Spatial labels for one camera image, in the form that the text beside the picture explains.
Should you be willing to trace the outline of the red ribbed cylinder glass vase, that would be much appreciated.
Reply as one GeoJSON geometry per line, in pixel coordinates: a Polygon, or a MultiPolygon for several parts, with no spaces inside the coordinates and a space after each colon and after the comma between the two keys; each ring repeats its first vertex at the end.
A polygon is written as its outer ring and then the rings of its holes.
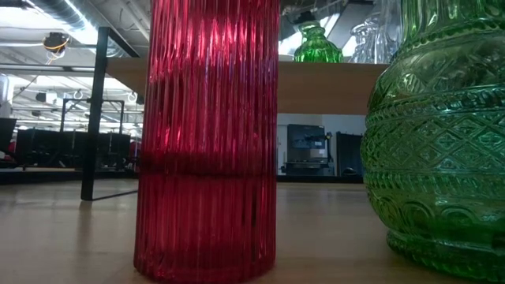
{"type": "Polygon", "coordinates": [[[227,284],[276,257],[279,0],[151,0],[133,264],[227,284]]]}

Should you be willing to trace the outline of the round green glass vase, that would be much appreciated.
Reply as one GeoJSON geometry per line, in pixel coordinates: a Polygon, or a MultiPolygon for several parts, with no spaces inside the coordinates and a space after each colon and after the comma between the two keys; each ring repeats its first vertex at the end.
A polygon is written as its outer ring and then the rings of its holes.
{"type": "Polygon", "coordinates": [[[302,44],[294,52],[295,62],[342,63],[343,53],[325,36],[325,29],[318,21],[306,21],[299,25],[302,44]]]}

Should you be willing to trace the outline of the small clear glass vase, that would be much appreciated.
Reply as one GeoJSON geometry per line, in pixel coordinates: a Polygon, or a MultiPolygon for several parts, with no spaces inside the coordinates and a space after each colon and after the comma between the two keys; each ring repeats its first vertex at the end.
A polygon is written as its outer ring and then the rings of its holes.
{"type": "Polygon", "coordinates": [[[376,38],[375,63],[388,64],[402,42],[401,0],[375,0],[376,38]]]}

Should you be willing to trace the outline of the wooden shelf with black legs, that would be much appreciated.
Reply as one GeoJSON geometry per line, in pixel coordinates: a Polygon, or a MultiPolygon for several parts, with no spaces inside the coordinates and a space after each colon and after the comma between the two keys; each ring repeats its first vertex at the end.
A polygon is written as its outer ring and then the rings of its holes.
{"type": "Polygon", "coordinates": [[[139,200],[275,198],[278,110],[363,114],[361,65],[281,62],[249,24],[151,30],[139,200]]]}

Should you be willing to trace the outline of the black appliance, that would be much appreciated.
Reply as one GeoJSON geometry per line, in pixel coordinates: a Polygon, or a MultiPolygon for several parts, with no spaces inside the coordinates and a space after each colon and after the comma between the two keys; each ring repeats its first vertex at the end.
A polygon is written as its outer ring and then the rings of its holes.
{"type": "Polygon", "coordinates": [[[289,176],[331,176],[334,160],[329,143],[332,135],[322,125],[287,126],[285,168],[289,176]]]}

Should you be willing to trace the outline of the black cabinet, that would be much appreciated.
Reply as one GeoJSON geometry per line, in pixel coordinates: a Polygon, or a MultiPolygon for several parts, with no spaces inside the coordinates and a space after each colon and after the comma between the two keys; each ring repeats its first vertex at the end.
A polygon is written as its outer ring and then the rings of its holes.
{"type": "Polygon", "coordinates": [[[336,133],[336,168],[340,177],[363,176],[360,135],[336,133]]]}

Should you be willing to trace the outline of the large clear glass vase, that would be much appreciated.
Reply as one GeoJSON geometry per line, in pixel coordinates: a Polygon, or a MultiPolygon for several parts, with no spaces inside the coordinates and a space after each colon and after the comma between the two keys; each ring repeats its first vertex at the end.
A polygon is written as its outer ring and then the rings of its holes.
{"type": "Polygon", "coordinates": [[[351,30],[351,35],[355,38],[356,47],[351,56],[352,63],[376,63],[376,35],[379,27],[380,13],[371,13],[363,23],[355,26],[351,30]]]}

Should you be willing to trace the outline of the large green patterned glass vase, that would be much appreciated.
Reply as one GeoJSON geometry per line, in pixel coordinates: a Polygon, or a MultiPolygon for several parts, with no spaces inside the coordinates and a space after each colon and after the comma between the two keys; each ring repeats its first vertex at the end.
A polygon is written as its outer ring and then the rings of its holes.
{"type": "Polygon", "coordinates": [[[368,101],[368,198],[389,247],[505,283],[505,0],[402,0],[402,44],[368,101]]]}

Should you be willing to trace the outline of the black office desk row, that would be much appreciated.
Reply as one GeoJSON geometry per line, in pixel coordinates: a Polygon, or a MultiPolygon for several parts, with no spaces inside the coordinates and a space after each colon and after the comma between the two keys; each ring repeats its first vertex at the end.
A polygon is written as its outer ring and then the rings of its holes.
{"type": "MultiPolygon", "coordinates": [[[[17,133],[15,153],[27,166],[80,169],[88,156],[86,132],[25,129],[17,133]]],[[[100,133],[95,167],[120,169],[129,159],[130,135],[100,133]]]]}

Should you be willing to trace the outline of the black chair back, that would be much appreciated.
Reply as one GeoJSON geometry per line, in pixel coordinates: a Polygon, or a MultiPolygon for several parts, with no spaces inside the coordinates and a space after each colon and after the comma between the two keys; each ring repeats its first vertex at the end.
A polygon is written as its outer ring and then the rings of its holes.
{"type": "Polygon", "coordinates": [[[16,118],[0,118],[0,151],[11,156],[14,153],[9,150],[9,145],[16,123],[16,118]]]}

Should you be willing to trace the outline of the black metal frame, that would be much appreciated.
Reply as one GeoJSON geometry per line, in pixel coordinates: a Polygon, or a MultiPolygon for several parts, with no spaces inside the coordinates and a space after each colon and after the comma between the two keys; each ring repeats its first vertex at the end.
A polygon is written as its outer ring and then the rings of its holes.
{"type": "MultiPolygon", "coordinates": [[[[60,132],[63,131],[64,129],[64,124],[65,124],[65,115],[68,111],[70,111],[73,107],[76,107],[78,105],[78,103],[80,102],[86,102],[88,104],[91,105],[91,102],[92,102],[92,99],[63,99],[63,105],[62,105],[62,117],[61,117],[61,124],[60,124],[60,132]],[[67,109],[66,108],[66,104],[68,102],[74,102],[74,104],[69,108],[67,109]]],[[[105,100],[102,100],[102,103],[118,103],[121,105],[121,110],[116,110],[120,113],[120,119],[118,121],[119,123],[119,128],[118,128],[118,132],[120,134],[122,134],[122,130],[123,130],[123,118],[124,118],[124,114],[125,114],[125,102],[122,101],[122,100],[109,100],[109,99],[105,99],[105,100]]]]}

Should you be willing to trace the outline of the black aluminium table frame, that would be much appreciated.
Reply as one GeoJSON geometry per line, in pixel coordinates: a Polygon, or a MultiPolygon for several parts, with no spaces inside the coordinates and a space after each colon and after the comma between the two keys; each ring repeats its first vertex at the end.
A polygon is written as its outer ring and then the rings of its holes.
{"type": "MultiPolygon", "coordinates": [[[[127,171],[100,170],[95,172],[95,179],[138,179],[138,174],[127,171]]],[[[0,185],[32,184],[60,181],[81,181],[82,172],[79,170],[61,169],[0,169],[0,185]]],[[[360,176],[288,176],[278,175],[277,182],[285,183],[337,183],[362,184],[360,176]]]]}

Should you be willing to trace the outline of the silver ventilation duct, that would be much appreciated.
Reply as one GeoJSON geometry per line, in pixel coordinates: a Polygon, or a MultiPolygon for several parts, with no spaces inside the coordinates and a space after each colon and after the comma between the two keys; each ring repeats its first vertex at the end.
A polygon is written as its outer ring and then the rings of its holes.
{"type": "Polygon", "coordinates": [[[28,0],[44,16],[56,20],[62,29],[84,45],[96,45],[100,27],[112,24],[91,0],[28,0]]]}

